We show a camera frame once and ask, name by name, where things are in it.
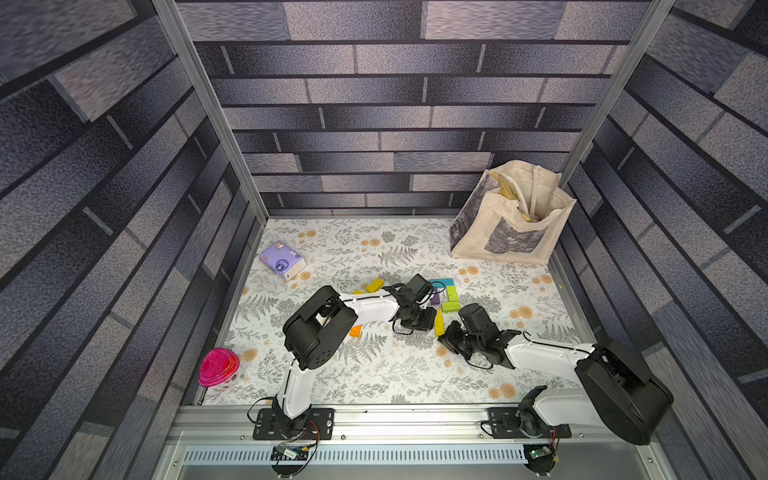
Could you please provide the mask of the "yellow-green block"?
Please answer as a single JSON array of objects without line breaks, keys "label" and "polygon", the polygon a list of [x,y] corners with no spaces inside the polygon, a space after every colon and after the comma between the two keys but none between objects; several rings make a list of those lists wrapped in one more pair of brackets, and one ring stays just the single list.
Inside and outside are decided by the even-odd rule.
[{"label": "yellow-green block", "polygon": [[439,337],[441,337],[442,335],[445,334],[444,317],[443,317],[443,312],[442,312],[441,309],[437,309],[436,310],[433,330],[434,330],[435,336],[437,338],[439,338]]}]

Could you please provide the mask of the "teal block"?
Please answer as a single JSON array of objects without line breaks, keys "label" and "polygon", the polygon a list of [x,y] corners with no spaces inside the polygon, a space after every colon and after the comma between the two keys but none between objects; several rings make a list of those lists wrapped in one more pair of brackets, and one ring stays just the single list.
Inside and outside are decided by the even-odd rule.
[{"label": "teal block", "polygon": [[445,279],[432,279],[430,281],[430,283],[433,284],[433,285],[437,285],[439,288],[451,287],[451,286],[455,285],[454,281],[452,279],[448,279],[448,278],[445,278]]}]

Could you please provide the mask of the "lime green long block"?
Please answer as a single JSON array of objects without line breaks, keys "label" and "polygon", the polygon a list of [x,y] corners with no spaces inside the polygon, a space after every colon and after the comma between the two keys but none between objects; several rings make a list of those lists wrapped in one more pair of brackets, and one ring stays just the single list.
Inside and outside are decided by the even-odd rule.
[{"label": "lime green long block", "polygon": [[458,312],[461,309],[459,301],[448,301],[441,304],[441,310],[444,313]]}]

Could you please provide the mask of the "small yellow block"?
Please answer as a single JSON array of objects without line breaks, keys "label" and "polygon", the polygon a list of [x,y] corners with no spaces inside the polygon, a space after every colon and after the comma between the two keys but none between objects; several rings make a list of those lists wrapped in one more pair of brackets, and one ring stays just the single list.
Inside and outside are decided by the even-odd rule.
[{"label": "small yellow block", "polygon": [[369,293],[375,293],[378,292],[383,286],[384,281],[380,278],[377,278],[366,287],[366,291]]}]

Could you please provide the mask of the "lime green short block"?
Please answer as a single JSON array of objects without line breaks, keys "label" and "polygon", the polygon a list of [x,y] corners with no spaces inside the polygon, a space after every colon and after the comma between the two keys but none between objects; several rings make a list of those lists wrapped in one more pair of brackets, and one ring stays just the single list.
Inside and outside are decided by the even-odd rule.
[{"label": "lime green short block", "polygon": [[458,302],[459,301],[458,293],[457,293],[456,287],[454,285],[447,286],[445,288],[445,293],[447,295],[447,298],[448,298],[449,302]]}]

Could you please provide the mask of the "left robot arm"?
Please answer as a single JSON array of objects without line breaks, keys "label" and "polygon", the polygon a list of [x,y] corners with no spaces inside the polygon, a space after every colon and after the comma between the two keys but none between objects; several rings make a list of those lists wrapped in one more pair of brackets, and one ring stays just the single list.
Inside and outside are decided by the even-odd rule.
[{"label": "left robot arm", "polygon": [[375,292],[340,294],[330,285],[317,290],[283,326],[284,346],[293,359],[272,403],[276,418],[287,428],[304,424],[317,370],[353,328],[388,322],[399,335],[431,330],[437,317],[430,305],[435,294],[433,284],[419,274]]}]

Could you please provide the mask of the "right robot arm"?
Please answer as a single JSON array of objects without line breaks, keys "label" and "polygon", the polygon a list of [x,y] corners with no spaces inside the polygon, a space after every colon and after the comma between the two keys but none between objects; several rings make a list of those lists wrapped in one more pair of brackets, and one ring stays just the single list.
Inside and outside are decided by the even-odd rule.
[{"label": "right robot arm", "polygon": [[438,341],[464,360],[479,354],[492,368],[538,371],[575,384],[534,387],[509,420],[493,422],[495,437],[515,432],[536,439],[563,425],[592,425],[647,445],[673,404],[673,394],[645,360],[610,338],[575,345],[537,340],[525,331],[499,329],[477,303],[462,307],[459,317]]}]

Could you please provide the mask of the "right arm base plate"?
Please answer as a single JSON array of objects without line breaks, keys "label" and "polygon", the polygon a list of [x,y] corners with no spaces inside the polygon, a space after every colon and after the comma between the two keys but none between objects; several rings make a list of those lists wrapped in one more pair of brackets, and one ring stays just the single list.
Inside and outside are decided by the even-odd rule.
[{"label": "right arm base plate", "polygon": [[488,419],[481,422],[481,430],[494,439],[571,438],[568,425],[547,425],[530,409],[521,413],[516,407],[494,407],[487,410]]}]

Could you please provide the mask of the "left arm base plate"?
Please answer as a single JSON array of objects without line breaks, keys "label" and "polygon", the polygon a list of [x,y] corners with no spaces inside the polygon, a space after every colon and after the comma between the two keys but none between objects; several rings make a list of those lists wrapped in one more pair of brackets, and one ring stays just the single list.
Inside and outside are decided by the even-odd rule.
[{"label": "left arm base plate", "polygon": [[280,409],[263,408],[255,417],[252,434],[254,440],[288,440],[306,434],[312,439],[332,438],[336,411],[332,408],[311,407],[294,419],[289,419]]}]

